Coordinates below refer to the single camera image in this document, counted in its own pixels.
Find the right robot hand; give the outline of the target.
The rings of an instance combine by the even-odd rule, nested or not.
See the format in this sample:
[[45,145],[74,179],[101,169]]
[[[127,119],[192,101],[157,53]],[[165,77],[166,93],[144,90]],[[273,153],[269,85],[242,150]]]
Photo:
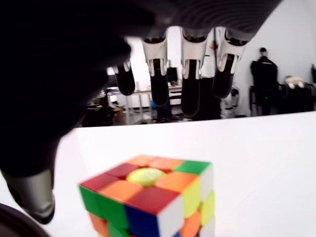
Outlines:
[[0,3],[0,171],[16,203],[41,224],[55,211],[60,139],[107,82],[133,93],[131,48],[144,45],[153,100],[167,102],[166,31],[182,29],[183,79],[200,77],[208,33],[223,27],[213,93],[229,94],[237,62],[277,0],[3,0]]

